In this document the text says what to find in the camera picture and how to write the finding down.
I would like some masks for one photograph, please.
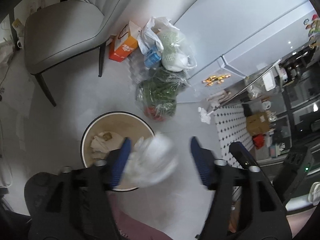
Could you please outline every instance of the mug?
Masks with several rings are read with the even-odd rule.
[[[271,102],[270,101],[267,100],[267,101],[262,102],[262,109],[264,111],[270,109],[270,107],[271,107]]]
[[[282,67],[280,68],[280,75],[281,75],[281,78],[284,81],[284,83],[286,83],[288,81],[288,74],[285,71],[285,69]]]
[[[23,47],[23,40],[18,40],[18,41],[17,41],[17,46],[18,46],[18,48],[20,48],[20,49],[24,49],[24,47]]]

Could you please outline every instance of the floor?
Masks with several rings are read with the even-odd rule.
[[[57,102],[55,108],[25,70],[23,53],[14,56],[0,103],[3,150],[13,173],[6,199],[16,212],[28,214],[23,197],[28,178],[40,171],[58,173],[66,165],[82,168],[80,140],[87,125],[103,113],[128,111],[171,138],[180,162],[174,174],[158,185],[117,193],[121,208],[174,240],[194,239],[201,232],[212,192],[200,183],[189,141],[197,136],[204,148],[221,157],[216,124],[200,122],[199,103],[178,104],[176,115],[166,122],[146,118],[135,104],[128,64],[109,60],[107,53],[101,78],[98,50],[43,74]]]

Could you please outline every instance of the white cloth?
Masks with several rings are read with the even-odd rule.
[[[201,107],[198,107],[198,112],[200,113],[200,119],[201,122],[206,122],[207,124],[210,124],[211,122],[211,117],[208,115],[208,112]]]
[[[103,138],[106,133],[111,134],[112,138],[110,140],[105,140]],[[93,150],[91,157],[93,159],[104,159],[106,154],[110,151],[119,149],[123,141],[124,138],[115,132],[101,132],[94,136],[91,141],[90,147]]]

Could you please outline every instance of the chair seat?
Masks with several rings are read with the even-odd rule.
[[[104,15],[93,4],[69,0],[29,16],[25,26],[25,65],[31,74],[92,49]]]

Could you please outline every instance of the orange box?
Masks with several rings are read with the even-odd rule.
[[[115,37],[110,46],[109,58],[122,62],[138,47],[137,37],[141,28],[132,21]]]

